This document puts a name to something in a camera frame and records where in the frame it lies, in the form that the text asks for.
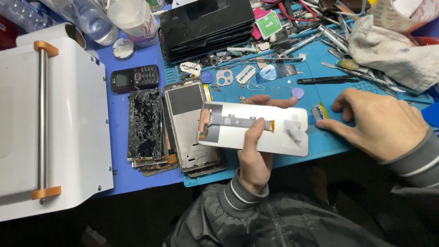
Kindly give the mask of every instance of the person's left hand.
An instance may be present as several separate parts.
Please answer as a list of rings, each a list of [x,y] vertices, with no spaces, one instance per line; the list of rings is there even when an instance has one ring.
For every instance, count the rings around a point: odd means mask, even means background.
[[[297,103],[297,98],[272,99],[269,95],[254,95],[246,99],[243,104],[270,105],[280,108],[289,108]],[[259,118],[245,133],[244,147],[238,151],[239,179],[251,192],[259,194],[267,184],[273,166],[273,154],[260,153],[256,150],[258,140],[262,135],[265,122]]]

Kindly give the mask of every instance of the striped cuff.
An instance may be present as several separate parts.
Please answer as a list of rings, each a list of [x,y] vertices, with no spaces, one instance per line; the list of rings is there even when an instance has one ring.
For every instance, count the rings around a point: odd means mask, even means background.
[[[239,180],[239,168],[232,180],[219,191],[219,203],[223,210],[234,218],[245,218],[253,215],[254,207],[265,197],[269,190],[266,185],[261,193],[254,194],[249,191]]]
[[[439,184],[439,137],[430,128],[410,152],[381,164],[387,165],[412,186],[436,186]]]

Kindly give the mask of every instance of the red wire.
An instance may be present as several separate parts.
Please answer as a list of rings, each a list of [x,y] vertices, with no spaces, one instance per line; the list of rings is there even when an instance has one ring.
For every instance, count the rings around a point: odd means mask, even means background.
[[[279,9],[281,10],[282,14],[283,14],[286,18],[288,18],[288,19],[290,19],[290,20],[292,20],[292,21],[299,21],[299,22],[313,22],[313,21],[317,20],[317,14],[314,13],[314,11],[312,11],[312,10],[311,10],[306,4],[304,4],[302,0],[299,0],[299,2],[305,7],[305,9],[306,9],[309,13],[311,13],[311,14],[314,16],[313,19],[310,19],[310,20],[307,20],[307,19],[296,19],[296,18],[293,18],[293,17],[288,16],[287,11],[285,10],[285,6],[284,6],[283,3],[281,3],[281,1],[282,1],[282,0],[274,0],[274,1],[261,0],[261,2],[264,2],[264,3],[266,3],[266,4],[276,4],[276,3],[277,3],[277,5],[279,6]]]

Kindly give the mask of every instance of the person's right hand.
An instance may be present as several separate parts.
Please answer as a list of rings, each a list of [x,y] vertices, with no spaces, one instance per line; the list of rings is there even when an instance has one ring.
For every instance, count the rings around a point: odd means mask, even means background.
[[[428,130],[417,108],[392,96],[348,88],[337,96],[332,109],[343,112],[345,122],[355,118],[355,127],[334,119],[317,121],[316,126],[336,132],[378,161],[390,161],[409,152]]]

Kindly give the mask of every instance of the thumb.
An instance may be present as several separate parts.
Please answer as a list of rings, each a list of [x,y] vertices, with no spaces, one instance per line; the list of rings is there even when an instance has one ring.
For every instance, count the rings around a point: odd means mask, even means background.
[[[261,117],[245,132],[244,151],[256,151],[256,146],[258,145],[259,138],[261,138],[264,126],[265,120]]]
[[[354,137],[355,129],[347,126],[344,123],[340,123],[334,119],[323,119],[317,121],[316,126],[321,129],[329,130],[339,134],[344,137],[346,140],[350,141]]]

